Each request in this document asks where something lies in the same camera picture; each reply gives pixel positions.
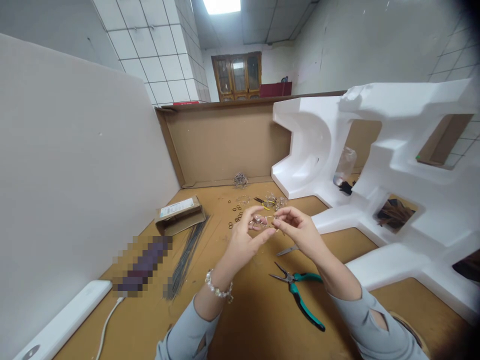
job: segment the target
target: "plastic bag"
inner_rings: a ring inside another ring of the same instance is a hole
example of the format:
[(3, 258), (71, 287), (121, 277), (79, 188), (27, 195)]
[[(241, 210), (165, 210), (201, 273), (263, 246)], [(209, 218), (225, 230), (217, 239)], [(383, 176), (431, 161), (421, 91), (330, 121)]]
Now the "plastic bag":
[(355, 150), (344, 147), (340, 156), (340, 161), (336, 167), (335, 175), (333, 175), (333, 183), (340, 186), (352, 174), (355, 162), (357, 161), (357, 153)]

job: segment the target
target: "beaded bracelet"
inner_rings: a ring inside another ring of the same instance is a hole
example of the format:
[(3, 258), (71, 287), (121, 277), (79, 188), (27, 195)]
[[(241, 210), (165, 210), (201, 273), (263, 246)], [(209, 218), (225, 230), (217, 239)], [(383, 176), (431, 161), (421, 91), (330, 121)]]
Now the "beaded bracelet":
[(232, 296), (232, 288), (234, 287), (234, 283), (233, 282), (230, 283), (230, 288), (228, 289), (228, 291), (225, 291), (225, 292), (220, 291), (218, 287), (215, 287), (212, 285), (212, 277), (211, 277), (212, 271), (213, 269), (210, 269), (206, 273), (206, 277), (205, 277), (206, 284), (208, 285), (210, 290), (215, 294), (215, 296), (218, 296), (219, 298), (227, 298), (226, 302), (231, 304), (232, 301), (234, 300), (234, 297)]

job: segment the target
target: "pliers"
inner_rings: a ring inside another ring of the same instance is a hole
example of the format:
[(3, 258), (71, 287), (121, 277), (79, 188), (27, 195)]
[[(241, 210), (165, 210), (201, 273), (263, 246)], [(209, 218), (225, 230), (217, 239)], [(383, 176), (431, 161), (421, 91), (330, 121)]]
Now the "pliers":
[(300, 308), (301, 312), (305, 317), (313, 324), (317, 329), (320, 331), (324, 332), (325, 331), (325, 325), (322, 324), (320, 320), (318, 320), (307, 308), (305, 305), (304, 301), (302, 300), (302, 297), (300, 296), (299, 289), (297, 285), (295, 285), (295, 282), (297, 281), (316, 281), (319, 283), (323, 283), (324, 281), (322, 280), (322, 277), (320, 275), (311, 273), (311, 272), (306, 272), (306, 273), (294, 273), (291, 275), (288, 271), (286, 271), (283, 267), (277, 264), (275, 262), (275, 265), (278, 266), (278, 268), (282, 271), (282, 273), (285, 274), (285, 277), (280, 277), (277, 275), (269, 274), (271, 277), (274, 277), (275, 279), (281, 280), (283, 282), (288, 283), (288, 290), (293, 294), (293, 297), (295, 298), (295, 302)]

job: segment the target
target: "hand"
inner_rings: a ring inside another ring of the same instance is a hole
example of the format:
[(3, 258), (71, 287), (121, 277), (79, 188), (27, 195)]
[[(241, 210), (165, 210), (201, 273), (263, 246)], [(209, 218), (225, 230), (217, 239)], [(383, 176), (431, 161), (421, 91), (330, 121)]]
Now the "hand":
[(330, 253), (312, 218), (293, 206), (283, 207), (275, 214), (273, 225), (295, 242), (307, 257), (317, 263)]
[(241, 220), (233, 226), (230, 243), (220, 260), (223, 266), (234, 272), (233, 274), (243, 268), (257, 253), (260, 246), (275, 234), (276, 230), (274, 228), (268, 228), (254, 238), (249, 235), (249, 223), (254, 218), (255, 212), (260, 210), (263, 210), (263, 206), (249, 207), (243, 212)]

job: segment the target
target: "white cable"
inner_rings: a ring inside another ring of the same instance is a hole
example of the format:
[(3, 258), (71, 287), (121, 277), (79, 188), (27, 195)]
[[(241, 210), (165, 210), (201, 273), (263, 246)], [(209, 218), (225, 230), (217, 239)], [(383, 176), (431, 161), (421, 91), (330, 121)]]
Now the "white cable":
[(96, 355), (96, 360), (100, 359), (100, 354), (102, 353), (102, 349), (104, 348), (104, 340), (105, 340), (105, 331), (107, 330), (107, 324), (109, 323), (110, 318), (112, 317), (112, 314), (114, 313), (115, 309), (117, 306), (124, 300), (124, 297), (119, 297), (118, 300), (116, 301), (115, 306), (113, 309), (110, 311), (110, 314), (105, 320), (105, 324), (103, 325), (103, 331), (101, 332), (101, 338), (100, 338), (100, 347), (98, 348), (98, 354)]

